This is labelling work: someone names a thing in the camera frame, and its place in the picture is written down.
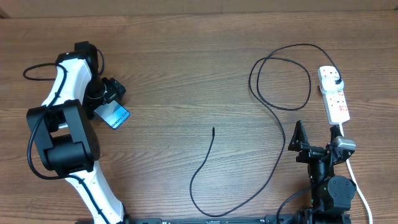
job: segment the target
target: wood grain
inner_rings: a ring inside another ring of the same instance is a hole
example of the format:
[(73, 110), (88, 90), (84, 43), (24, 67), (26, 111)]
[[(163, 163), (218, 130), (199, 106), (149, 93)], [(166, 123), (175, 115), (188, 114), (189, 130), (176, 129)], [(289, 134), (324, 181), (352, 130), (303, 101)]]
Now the wood grain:
[[(51, 82), (23, 79), (31, 65), (53, 62), (89, 40), (102, 50), (104, 76), (127, 89), (132, 116), (113, 131), (92, 125), (101, 144), (101, 167), (116, 196), (133, 217), (204, 218), (189, 197), (189, 182), (202, 163), (216, 128), (209, 160), (193, 183), (206, 212), (224, 212), (250, 197), (269, 176), (282, 145), (275, 119), (248, 90), (254, 62), (283, 45), (308, 42), (323, 47), (346, 83), (351, 121), (347, 136), (358, 149), (351, 163), (376, 223), (398, 216), (398, 13), (306, 12), (204, 16), (85, 17), (0, 20), (0, 223), (73, 223), (90, 214), (64, 180), (36, 178), (26, 163), (29, 130), (25, 114), (47, 97)], [(317, 69), (329, 62), (316, 49), (278, 54), (299, 61), (311, 73), (312, 95), (299, 111), (279, 111), (289, 141), (302, 119), (311, 144), (329, 140), (329, 125), (317, 85)], [(53, 77), (53, 68), (31, 76)], [(306, 97), (305, 72), (270, 61), (262, 72), (263, 95), (282, 106)], [(308, 185), (307, 168), (284, 152), (263, 192), (228, 217), (275, 213)], [(41, 172), (37, 152), (34, 163)], [(338, 175), (348, 176), (345, 165)], [(308, 195), (284, 212), (307, 204)], [(358, 195), (350, 211), (366, 223)]]
[(393, 10), (398, 0), (0, 0), (4, 18)]

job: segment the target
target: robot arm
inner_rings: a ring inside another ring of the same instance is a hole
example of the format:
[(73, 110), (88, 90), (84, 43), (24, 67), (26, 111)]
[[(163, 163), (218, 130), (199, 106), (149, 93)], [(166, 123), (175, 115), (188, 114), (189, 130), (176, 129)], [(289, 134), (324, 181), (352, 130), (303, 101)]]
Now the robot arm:
[[(76, 43), (75, 51), (59, 55), (56, 63), (66, 68), (67, 77), (58, 99), (44, 115), (35, 136), (42, 163), (47, 170), (55, 170), (60, 178), (72, 184), (90, 210), (93, 223), (128, 223), (123, 204), (114, 196), (101, 171), (98, 161), (100, 145), (89, 120), (94, 117), (95, 109), (121, 100), (126, 90), (114, 79), (100, 79), (97, 49), (88, 42)], [(41, 107), (28, 111), (31, 131), (53, 100), (64, 75), (63, 69), (57, 67), (57, 77), (49, 96)], [(70, 134), (51, 136), (51, 133), (66, 127)], [(71, 176), (84, 181), (88, 191)]]

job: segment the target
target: cord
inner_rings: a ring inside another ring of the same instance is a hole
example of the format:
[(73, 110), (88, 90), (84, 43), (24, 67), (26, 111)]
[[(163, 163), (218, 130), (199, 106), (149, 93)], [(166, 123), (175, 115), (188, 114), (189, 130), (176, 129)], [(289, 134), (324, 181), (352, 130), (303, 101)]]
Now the cord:
[(315, 187), (318, 187), (319, 184), (321, 184), (321, 183), (323, 183), (323, 182), (319, 182), (318, 184), (313, 184), (313, 185), (307, 187), (306, 189), (303, 189), (303, 190), (301, 190), (301, 191), (299, 191), (299, 192), (296, 192), (296, 193), (294, 193), (292, 196), (290, 196), (289, 198), (287, 198), (287, 199), (282, 203), (282, 205), (280, 205), (280, 207), (278, 208), (278, 211), (276, 212), (276, 217), (275, 217), (276, 223), (280, 223), (280, 221), (279, 221), (279, 214), (280, 214), (280, 211), (282, 211), (282, 208), (287, 204), (287, 202), (291, 201), (293, 198), (295, 198), (295, 197), (297, 197), (297, 196), (300, 196), (300, 195), (304, 194), (305, 192), (307, 192), (307, 191), (309, 191), (309, 190), (314, 189)]
[[(339, 127), (339, 129), (340, 129), (341, 135), (344, 136), (343, 124), (342, 124), (342, 123), (339, 123), (339, 124), (338, 124), (338, 127)], [(354, 176), (353, 169), (352, 169), (352, 167), (351, 167), (351, 164), (349, 163), (349, 159), (347, 159), (346, 164), (347, 164), (348, 172), (349, 172), (349, 174), (350, 174), (352, 180), (353, 180), (354, 183), (356, 184), (356, 190), (358, 191), (358, 194), (359, 194), (359, 196), (361, 197), (363, 204), (365, 205), (366, 211), (368, 212), (369, 224), (373, 224), (373, 217), (372, 217), (371, 208), (369, 207), (369, 204), (368, 204), (368, 202), (366, 201), (365, 196), (362, 194), (361, 189), (359, 189), (358, 183), (356, 182), (356, 179), (355, 179), (355, 176)]]
[(102, 66), (101, 66), (101, 70), (98, 72), (98, 75), (102, 75), (104, 73), (104, 70), (105, 70), (104, 55), (102, 54), (102, 52), (99, 49), (97, 49), (97, 51), (99, 52), (99, 54), (101, 55), (101, 58), (102, 58)]
[[(195, 203), (195, 200), (193, 199), (193, 196), (192, 196), (192, 183), (193, 183), (193, 180), (194, 180), (195, 176), (196, 176), (196, 175), (198, 174), (198, 172), (200, 171), (200, 169), (205, 165), (205, 163), (206, 163), (206, 161), (207, 161), (207, 158), (208, 158), (208, 156), (209, 156), (211, 147), (212, 147), (212, 145), (213, 145), (214, 137), (215, 137), (215, 129), (213, 128), (213, 138), (212, 138), (212, 140), (211, 140), (211, 144), (210, 144), (209, 150), (208, 150), (208, 152), (207, 152), (207, 155), (206, 155), (206, 157), (205, 157), (205, 160), (203, 161), (202, 165), (197, 169), (197, 171), (194, 173), (194, 175), (193, 175), (192, 178), (191, 178), (191, 182), (190, 182), (190, 196), (191, 196), (191, 201), (192, 201), (192, 203), (194, 204), (194, 206), (198, 209), (198, 211), (201, 212), (202, 214), (204, 214), (204, 215), (206, 215), (206, 216), (209, 216), (209, 217), (222, 217), (222, 216), (225, 216), (225, 215), (227, 215), (227, 214), (229, 214), (229, 213), (235, 211), (236, 209), (242, 207), (242, 206), (245, 205), (246, 203), (250, 202), (254, 197), (256, 197), (259, 193), (261, 193), (262, 190), (264, 190), (264, 188), (267, 186), (267, 184), (268, 184), (269, 181), (271, 180), (271, 177), (272, 177), (272, 175), (274, 174), (274, 172), (275, 172), (275, 170), (276, 170), (276, 167), (277, 167), (277, 165), (278, 165), (278, 163), (279, 163), (279, 160), (280, 160), (280, 158), (281, 158), (281, 156), (282, 156), (282, 153), (283, 153), (283, 151), (284, 151), (284, 148), (285, 148), (285, 145), (286, 145), (286, 135), (285, 135), (285, 131), (284, 131), (284, 129), (283, 129), (283, 126), (282, 126), (282, 124), (281, 124), (280, 121), (279, 121), (279, 118), (278, 118), (277, 115), (271, 110), (270, 106), (271, 106), (271, 107), (274, 107), (274, 108), (277, 108), (277, 109), (279, 109), (279, 110), (295, 111), (295, 110), (299, 110), (299, 109), (303, 108), (303, 107), (308, 103), (308, 101), (309, 101), (309, 99), (310, 99), (310, 96), (311, 96), (311, 76), (310, 76), (310, 73), (308, 72), (308, 70), (307, 70), (302, 64), (300, 64), (300, 63), (298, 63), (298, 62), (296, 62), (296, 61), (294, 61), (294, 60), (287, 59), (287, 58), (271, 57), (271, 56), (272, 56), (274, 53), (276, 53), (277, 51), (279, 51), (279, 50), (286, 49), (286, 48), (288, 48), (288, 47), (301, 46), (301, 45), (302, 45), (302, 46), (312, 46), (312, 47), (315, 47), (315, 48), (321, 50), (321, 51), (326, 55), (326, 57), (330, 60), (330, 62), (333, 64), (333, 66), (336, 67), (336, 70), (338, 71), (337, 66), (336, 66), (335, 63), (332, 61), (332, 59), (329, 57), (329, 55), (328, 55), (323, 49), (321, 49), (320, 47), (318, 47), (318, 46), (316, 46), (316, 45), (313, 45), (313, 44), (294, 44), (294, 45), (288, 45), (288, 46), (285, 46), (285, 47), (281, 47), (281, 48), (276, 49), (276, 50), (274, 50), (273, 52), (271, 52), (267, 57), (260, 58), (260, 59), (253, 65), (253, 67), (252, 67), (252, 69), (251, 69), (251, 72), (250, 72), (250, 75), (249, 75), (249, 89), (250, 89), (250, 92), (253, 94), (253, 96), (254, 96), (262, 105), (264, 105), (264, 106), (272, 113), (272, 115), (274, 116), (275, 120), (277, 121), (277, 123), (278, 123), (278, 125), (279, 125), (279, 128), (280, 128), (280, 130), (281, 130), (281, 132), (282, 132), (282, 138), (283, 138), (282, 149), (280, 150), (280, 153), (279, 153), (279, 155), (278, 155), (278, 158), (277, 158), (277, 160), (276, 160), (276, 162), (275, 162), (274, 167), (272, 168), (272, 171), (271, 171), (271, 173), (270, 173), (270, 175), (269, 175), (269, 177), (268, 177), (266, 183), (265, 183), (253, 196), (251, 196), (249, 199), (247, 199), (247, 200), (244, 201), (243, 203), (239, 204), (238, 206), (232, 208), (231, 210), (228, 210), (227, 212), (224, 212), (224, 213), (219, 214), (219, 215), (212, 215), (212, 214), (209, 214), (209, 213), (204, 212), (204, 211), (203, 211), (202, 209), (200, 209), (199, 206)], [(305, 100), (305, 103), (304, 103), (302, 106), (299, 106), (298, 108), (283, 108), (283, 107), (280, 107), (280, 106), (273, 105), (272, 103), (268, 102), (268, 101), (261, 95), (261, 92), (260, 92), (260, 90), (259, 90), (259, 76), (260, 76), (260, 72), (261, 72), (262, 67), (264, 66), (265, 62), (266, 62), (267, 60), (269, 60), (269, 59), (273, 59), (273, 60), (283, 60), (283, 61), (286, 61), (286, 62), (291, 62), (291, 63), (294, 63), (294, 64), (300, 66), (302, 69), (305, 70), (305, 72), (307, 73), (307, 76), (308, 76), (309, 89), (308, 89), (308, 96), (307, 96), (307, 99)], [(262, 65), (261, 65), (261, 67), (260, 67), (260, 69), (259, 69), (259, 72), (258, 72), (258, 74), (257, 74), (257, 92), (258, 92), (258, 94), (259, 94), (259, 96), (260, 96), (260, 98), (261, 98), (261, 99), (260, 99), (258, 96), (256, 96), (256, 94), (254, 93), (254, 91), (253, 91), (253, 89), (252, 89), (252, 86), (251, 86), (251, 77), (252, 77), (252, 73), (253, 73), (253, 71), (254, 71), (256, 65), (257, 65), (260, 61), (262, 61), (262, 60), (263, 60), (263, 63), (262, 63)]]
[[(28, 77), (26, 75), (26, 73), (29, 70), (33, 70), (35, 68), (40, 68), (40, 67), (44, 67), (44, 66), (50, 66), (50, 65), (62, 68), (63, 77), (62, 77), (61, 84), (60, 84), (60, 86), (58, 88), (58, 91), (55, 92), (54, 98), (47, 105), (47, 107), (44, 109), (43, 113), (39, 116), (39, 119), (37, 120), (35, 126), (33, 127), (32, 134), (30, 135), (29, 143), (27, 145), (27, 163), (28, 163), (30, 169), (32, 170), (32, 172), (37, 177), (40, 177), (41, 179), (44, 179), (44, 180), (58, 180), (58, 179), (61, 179), (59, 176), (48, 177), (48, 176), (45, 176), (45, 175), (41, 174), (40, 172), (38, 172), (36, 170), (36, 168), (34, 167), (33, 162), (32, 162), (32, 145), (33, 145), (33, 141), (34, 141), (35, 135), (37, 133), (37, 130), (39, 128), (39, 125), (43, 121), (45, 114), (53, 106), (53, 104), (56, 102), (56, 100), (58, 99), (58, 97), (61, 94), (62, 88), (63, 88), (63, 86), (65, 84), (66, 79), (67, 79), (67, 72), (68, 71), (67, 71), (67, 69), (64, 66), (62, 66), (62, 65), (60, 65), (58, 63), (43, 63), (43, 64), (39, 64), (39, 65), (34, 65), (34, 66), (31, 66), (31, 67), (25, 69), (24, 72), (22, 73), (22, 76), (24, 78), (28, 79), (28, 80), (33, 80), (33, 81), (52, 81), (52, 80), (55, 80), (54, 78), (31, 78), (31, 77)], [(95, 202), (90, 190), (88, 189), (87, 185), (84, 183), (84, 180), (82, 180), (81, 178), (76, 177), (74, 175), (68, 175), (67, 177), (73, 178), (73, 179), (76, 179), (77, 181), (79, 181), (79, 184), (81, 184), (83, 186), (83, 188), (86, 190), (86, 193), (89, 196), (91, 202), (93, 203), (95, 209), (97, 209), (98, 214), (100, 214), (103, 217), (103, 219), (104, 219), (106, 224), (110, 224), (108, 219), (105, 217), (105, 214), (102, 212), (102, 210), (99, 208), (98, 204)]]

